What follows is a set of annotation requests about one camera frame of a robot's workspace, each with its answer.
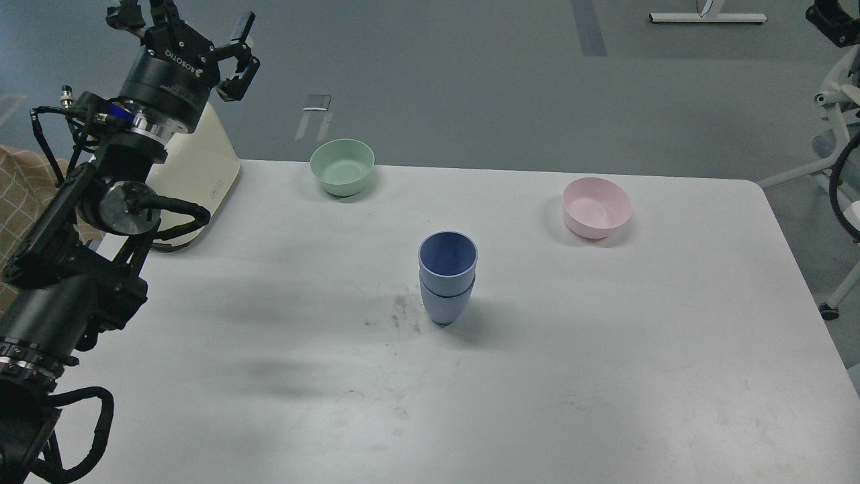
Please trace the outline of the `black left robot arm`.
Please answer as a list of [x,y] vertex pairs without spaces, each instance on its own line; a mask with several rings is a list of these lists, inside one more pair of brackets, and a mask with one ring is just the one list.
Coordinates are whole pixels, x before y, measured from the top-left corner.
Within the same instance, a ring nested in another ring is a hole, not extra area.
[[114,396],[89,387],[57,393],[99,334],[125,328],[147,300],[140,273],[156,240],[203,229],[209,209],[159,195],[146,179],[176,134],[193,134],[212,91],[242,100],[260,67],[249,46],[255,14],[215,46],[172,1],[108,9],[105,21],[140,42],[119,95],[62,91],[30,113],[58,191],[10,256],[3,281],[18,296],[2,316],[2,482],[37,475],[71,483],[105,453]]

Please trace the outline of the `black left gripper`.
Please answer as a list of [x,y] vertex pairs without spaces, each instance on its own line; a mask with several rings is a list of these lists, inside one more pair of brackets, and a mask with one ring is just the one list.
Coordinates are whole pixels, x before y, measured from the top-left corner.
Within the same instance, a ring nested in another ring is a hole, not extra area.
[[[214,46],[183,19],[157,21],[156,14],[162,12],[163,4],[163,1],[148,1],[154,22],[150,27],[142,18],[138,1],[120,1],[105,12],[107,25],[129,32],[141,43],[138,59],[118,96],[172,120],[182,134],[191,134],[196,131],[218,82],[217,65],[200,62],[200,58],[211,54]],[[255,19],[251,10],[242,13],[228,43],[217,48],[218,61],[228,58],[236,61],[233,76],[217,85],[218,95],[225,102],[242,101],[261,66],[249,44]]]

